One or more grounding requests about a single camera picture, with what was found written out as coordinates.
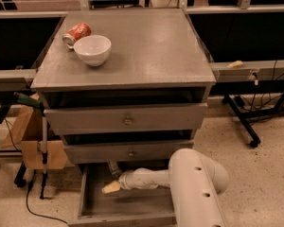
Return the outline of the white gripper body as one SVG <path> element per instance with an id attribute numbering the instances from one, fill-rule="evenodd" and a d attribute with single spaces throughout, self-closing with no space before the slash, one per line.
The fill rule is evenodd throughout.
<path id="1" fill-rule="evenodd" d="M 118 182 L 120 183 L 122 189 L 131 190 L 135 188 L 132 171 L 122 173 L 118 179 Z"/>

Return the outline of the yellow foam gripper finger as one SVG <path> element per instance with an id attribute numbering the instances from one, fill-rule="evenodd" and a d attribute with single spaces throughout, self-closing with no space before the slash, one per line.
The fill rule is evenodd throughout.
<path id="1" fill-rule="evenodd" d="M 103 194 L 109 194 L 116 191 L 119 191 L 121 189 L 120 183 L 118 181 L 112 181 L 111 183 L 106 184 L 102 188 Z"/>

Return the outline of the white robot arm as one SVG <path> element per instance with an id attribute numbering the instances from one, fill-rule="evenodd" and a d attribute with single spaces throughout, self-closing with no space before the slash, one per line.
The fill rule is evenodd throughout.
<path id="1" fill-rule="evenodd" d="M 228 181 L 220 163 L 195 149 L 182 148 L 172 154 L 168 169 L 126 171 L 105 185 L 102 193 L 168 187 L 178 227 L 228 227 L 218 198 Z"/>

